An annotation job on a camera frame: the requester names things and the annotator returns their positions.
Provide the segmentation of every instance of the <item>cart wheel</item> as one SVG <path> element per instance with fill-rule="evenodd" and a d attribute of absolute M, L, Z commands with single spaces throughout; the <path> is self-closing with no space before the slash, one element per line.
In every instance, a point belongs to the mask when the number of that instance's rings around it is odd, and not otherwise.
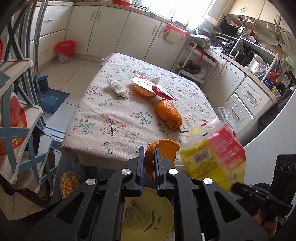
<path fill-rule="evenodd" d="M 12 188 L 10 183 L 1 175 L 0 175 L 0 185 L 8 196 L 13 196 L 13 194 L 15 193 L 15 190 Z"/>

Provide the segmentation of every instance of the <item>crumpled napkin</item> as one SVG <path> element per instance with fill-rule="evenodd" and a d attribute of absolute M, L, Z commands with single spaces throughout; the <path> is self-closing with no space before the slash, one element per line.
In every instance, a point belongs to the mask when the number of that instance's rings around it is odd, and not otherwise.
<path fill-rule="evenodd" d="M 127 97 L 128 92 L 123 88 L 122 84 L 120 84 L 117 80 L 107 79 L 108 85 L 115 91 L 115 93 L 119 94 L 122 97 Z"/>

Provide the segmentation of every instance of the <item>kitchen counter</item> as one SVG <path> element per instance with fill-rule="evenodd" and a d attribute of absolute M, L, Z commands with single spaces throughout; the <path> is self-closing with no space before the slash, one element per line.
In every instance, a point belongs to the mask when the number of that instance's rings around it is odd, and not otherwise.
<path fill-rule="evenodd" d="M 48 2 L 48 5 L 70 5 L 70 6 L 86 6 L 86 5 L 89 5 L 89 6 L 104 6 L 104 7 L 115 7 L 115 8 L 120 8 L 120 9 L 125 9 L 125 10 L 129 10 L 129 11 L 132 11 L 132 12 L 137 12 L 137 13 L 140 13 L 140 14 L 143 14 L 143 15 L 146 15 L 146 16 L 149 16 L 151 18 L 155 18 L 159 21 L 162 21 L 164 23 L 172 23 L 173 25 L 183 29 L 183 30 L 186 30 L 182 27 L 180 27 L 179 25 L 177 24 L 174 24 L 173 22 L 169 21 L 168 19 L 166 18 L 163 18 L 161 16 L 151 16 L 150 15 L 150 12 L 147 11 L 147 10 L 144 10 L 144 9 L 141 9 L 141 8 L 138 8 L 138 7 L 134 7 L 134 6 L 130 6 L 130 7 L 126 7 L 126 6 L 122 6 L 122 5 L 118 5 L 118 4 L 112 4 L 112 3 L 102 3 L 102 2 L 76 2 L 76 3 L 73 3 L 73 2 L 61 2 L 61 1 L 51 1 L 51 2 Z"/>
<path fill-rule="evenodd" d="M 232 63 L 234 66 L 239 68 L 241 71 L 243 71 L 247 76 L 249 76 L 264 92 L 271 98 L 272 102 L 274 104 L 277 103 L 275 95 L 264 85 L 253 73 L 251 73 L 248 69 L 240 65 L 238 62 L 233 60 L 232 58 L 228 57 L 227 55 L 221 53 L 221 57 Z"/>

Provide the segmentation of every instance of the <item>drawer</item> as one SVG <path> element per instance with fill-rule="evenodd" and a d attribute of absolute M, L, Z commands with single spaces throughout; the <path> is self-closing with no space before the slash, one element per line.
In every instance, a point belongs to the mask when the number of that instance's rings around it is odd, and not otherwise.
<path fill-rule="evenodd" d="M 35 9 L 33 16 L 30 40 L 34 39 L 36 21 L 39 13 L 38 8 L 40 7 Z M 66 29 L 70 11 L 71 6 L 48 6 L 44 13 L 40 36 Z"/>
<path fill-rule="evenodd" d="M 61 30 L 48 35 L 45 35 L 39 39 L 39 51 L 38 51 L 38 65 L 39 68 L 47 61 L 57 56 L 57 52 L 54 51 L 54 47 L 58 42 L 64 41 L 66 30 Z M 34 41 L 30 42 L 30 58 L 33 59 Z"/>
<path fill-rule="evenodd" d="M 254 121 L 251 113 L 235 93 L 223 107 L 227 108 L 230 112 L 231 123 L 236 136 Z"/>
<path fill-rule="evenodd" d="M 249 77 L 235 91 L 254 118 L 258 117 L 271 102 L 268 95 Z"/>

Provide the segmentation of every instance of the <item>halved orange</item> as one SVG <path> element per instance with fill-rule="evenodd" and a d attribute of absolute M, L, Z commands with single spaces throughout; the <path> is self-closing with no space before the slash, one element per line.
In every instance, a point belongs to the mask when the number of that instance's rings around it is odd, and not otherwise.
<path fill-rule="evenodd" d="M 149 91 L 149 90 L 146 90 L 145 88 L 137 85 L 137 84 L 134 84 L 133 85 L 135 91 L 137 93 L 139 93 L 140 95 L 142 95 L 143 97 L 145 98 L 154 98 L 156 97 L 156 94 L 154 94 L 153 92 Z"/>
<path fill-rule="evenodd" d="M 171 160 L 175 168 L 176 153 L 180 149 L 177 142 L 169 139 L 163 139 L 153 142 L 146 150 L 144 163 L 147 174 L 155 180 L 154 177 L 154 152 L 155 147 L 158 146 L 159 154 L 161 157 Z"/>

